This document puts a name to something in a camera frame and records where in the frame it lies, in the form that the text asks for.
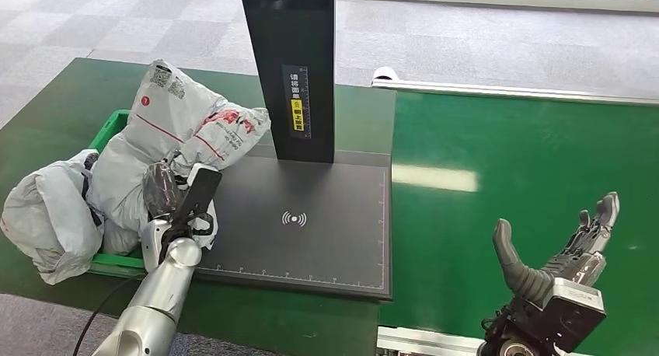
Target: black vertical pole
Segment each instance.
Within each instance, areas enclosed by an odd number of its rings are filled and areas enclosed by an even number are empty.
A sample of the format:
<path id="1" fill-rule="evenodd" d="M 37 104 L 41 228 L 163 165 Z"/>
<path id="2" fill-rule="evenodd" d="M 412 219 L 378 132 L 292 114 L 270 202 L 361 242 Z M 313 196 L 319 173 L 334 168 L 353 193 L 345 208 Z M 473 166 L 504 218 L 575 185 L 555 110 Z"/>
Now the black vertical pole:
<path id="1" fill-rule="evenodd" d="M 242 0 L 279 159 L 334 160 L 335 0 Z"/>

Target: barcode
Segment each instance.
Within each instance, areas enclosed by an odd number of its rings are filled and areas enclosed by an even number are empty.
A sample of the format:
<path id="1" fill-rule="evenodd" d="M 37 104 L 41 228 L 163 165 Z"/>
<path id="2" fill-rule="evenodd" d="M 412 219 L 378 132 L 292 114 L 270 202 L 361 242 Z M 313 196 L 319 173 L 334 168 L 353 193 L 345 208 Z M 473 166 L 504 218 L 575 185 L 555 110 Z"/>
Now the barcode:
<path id="1" fill-rule="evenodd" d="M 167 68 L 160 68 L 159 66 L 155 66 L 153 76 L 151 77 L 151 82 L 162 88 L 165 86 L 170 76 L 172 76 L 172 72 L 170 70 Z"/>
<path id="2" fill-rule="evenodd" d="M 183 88 L 183 82 L 181 79 L 175 78 L 172 84 L 169 86 L 169 89 L 167 89 L 167 92 L 170 92 L 174 96 L 179 97 L 179 99 L 183 99 L 185 96 L 185 89 Z"/>

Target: black cable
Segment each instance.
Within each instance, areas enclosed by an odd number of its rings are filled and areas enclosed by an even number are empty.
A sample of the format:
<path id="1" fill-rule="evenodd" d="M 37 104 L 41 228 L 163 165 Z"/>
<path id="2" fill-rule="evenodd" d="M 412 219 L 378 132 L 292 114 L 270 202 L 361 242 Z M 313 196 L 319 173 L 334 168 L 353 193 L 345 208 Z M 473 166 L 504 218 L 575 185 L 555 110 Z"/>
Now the black cable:
<path id="1" fill-rule="evenodd" d="M 126 281 L 121 282 L 118 284 L 110 293 L 105 297 L 105 299 L 99 304 L 99 306 L 94 310 L 94 313 L 89 317 L 87 320 L 87 324 L 85 325 L 85 328 L 82 329 L 82 332 L 80 333 L 80 337 L 78 338 L 78 343 L 75 344 L 75 348 L 73 349 L 73 356 L 78 356 L 78 351 L 80 351 L 80 346 L 82 345 L 82 339 L 85 338 L 85 334 L 87 334 L 87 330 L 89 330 L 89 327 L 92 325 L 92 321 L 96 317 L 96 315 L 99 314 L 101 308 L 105 305 L 105 303 L 110 300 L 112 295 L 116 294 L 117 291 L 119 291 L 123 286 L 126 286 L 129 282 L 138 280 L 140 278 L 144 278 L 143 274 L 137 274 L 133 277 L 129 277 Z"/>

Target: gray carpet floor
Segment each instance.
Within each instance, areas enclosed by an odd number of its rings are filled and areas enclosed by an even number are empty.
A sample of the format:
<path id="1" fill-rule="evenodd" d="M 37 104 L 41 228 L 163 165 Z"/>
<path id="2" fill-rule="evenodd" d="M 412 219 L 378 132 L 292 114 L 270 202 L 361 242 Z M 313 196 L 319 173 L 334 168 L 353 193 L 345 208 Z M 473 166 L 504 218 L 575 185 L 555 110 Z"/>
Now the gray carpet floor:
<path id="1" fill-rule="evenodd" d="M 256 74 L 240 0 L 0 0 L 0 127 L 76 57 Z M 659 17 L 337 0 L 336 81 L 367 86 L 383 65 L 403 79 L 659 98 Z M 88 315 L 0 295 L 0 355 L 70 354 Z M 113 323 L 94 322 L 83 354 Z M 243 354 L 261 352 L 193 335 L 171 353 Z"/>

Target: green plastic crate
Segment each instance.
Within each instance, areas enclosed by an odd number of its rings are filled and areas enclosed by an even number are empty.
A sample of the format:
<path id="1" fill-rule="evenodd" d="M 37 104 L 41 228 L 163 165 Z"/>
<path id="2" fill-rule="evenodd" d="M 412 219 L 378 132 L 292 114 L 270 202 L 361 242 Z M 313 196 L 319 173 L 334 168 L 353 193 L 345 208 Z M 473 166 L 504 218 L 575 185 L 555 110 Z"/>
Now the green plastic crate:
<path id="1" fill-rule="evenodd" d="M 117 110 L 112 113 L 99 133 L 94 137 L 92 143 L 89 144 L 89 148 L 94 148 L 101 152 L 107 145 L 107 142 L 126 127 L 129 113 L 129 110 Z M 108 253 L 97 253 L 92 260 L 91 268 L 89 268 L 89 273 L 115 277 L 132 277 L 144 272 L 144 261 L 142 261 L 141 251 L 139 249 L 136 249 L 126 257 L 110 255 Z"/>

